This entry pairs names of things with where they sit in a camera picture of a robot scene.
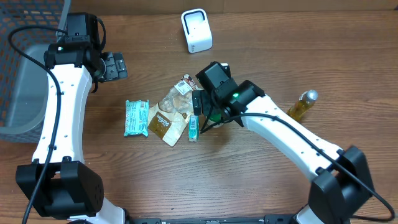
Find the blue packet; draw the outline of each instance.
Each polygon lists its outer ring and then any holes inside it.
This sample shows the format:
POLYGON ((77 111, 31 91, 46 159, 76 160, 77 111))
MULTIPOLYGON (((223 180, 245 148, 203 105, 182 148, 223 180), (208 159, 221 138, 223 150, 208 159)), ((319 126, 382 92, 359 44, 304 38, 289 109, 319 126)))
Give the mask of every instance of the blue packet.
POLYGON ((124 136, 143 134, 148 137, 148 101, 126 100, 126 123, 124 124, 124 136))

